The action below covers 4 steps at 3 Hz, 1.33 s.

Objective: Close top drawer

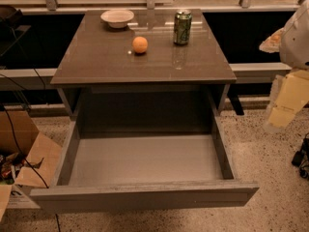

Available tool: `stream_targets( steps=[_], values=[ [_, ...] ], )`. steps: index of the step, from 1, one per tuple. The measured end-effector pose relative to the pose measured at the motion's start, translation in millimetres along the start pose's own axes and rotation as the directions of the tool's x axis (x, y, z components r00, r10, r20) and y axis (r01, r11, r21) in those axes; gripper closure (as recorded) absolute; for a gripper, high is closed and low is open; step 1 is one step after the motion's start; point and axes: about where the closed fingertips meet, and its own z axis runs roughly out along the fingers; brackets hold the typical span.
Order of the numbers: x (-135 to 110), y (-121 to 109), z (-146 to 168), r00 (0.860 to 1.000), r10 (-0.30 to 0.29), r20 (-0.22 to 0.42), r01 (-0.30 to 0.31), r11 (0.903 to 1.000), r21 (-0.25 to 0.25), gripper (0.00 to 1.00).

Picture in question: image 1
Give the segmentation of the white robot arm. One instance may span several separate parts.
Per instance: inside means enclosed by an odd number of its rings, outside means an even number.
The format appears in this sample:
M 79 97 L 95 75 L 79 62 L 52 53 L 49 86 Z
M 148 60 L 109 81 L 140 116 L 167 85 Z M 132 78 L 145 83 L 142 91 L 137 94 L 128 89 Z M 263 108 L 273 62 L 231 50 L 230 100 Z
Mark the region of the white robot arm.
M 265 41 L 259 49 L 278 52 L 280 61 L 291 67 L 285 76 L 272 82 L 264 129 L 279 132 L 309 102 L 309 0 L 305 0 L 285 26 Z

